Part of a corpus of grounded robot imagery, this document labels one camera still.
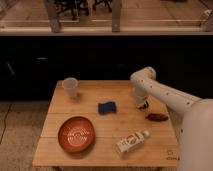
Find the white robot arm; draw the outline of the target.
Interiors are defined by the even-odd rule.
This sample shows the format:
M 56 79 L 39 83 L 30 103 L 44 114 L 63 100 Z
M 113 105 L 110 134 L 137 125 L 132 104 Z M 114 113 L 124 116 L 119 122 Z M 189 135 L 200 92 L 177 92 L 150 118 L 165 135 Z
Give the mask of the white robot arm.
M 200 98 L 157 82 L 152 67 L 132 73 L 130 80 L 139 106 L 151 95 L 183 118 L 177 171 L 213 171 L 213 99 Z

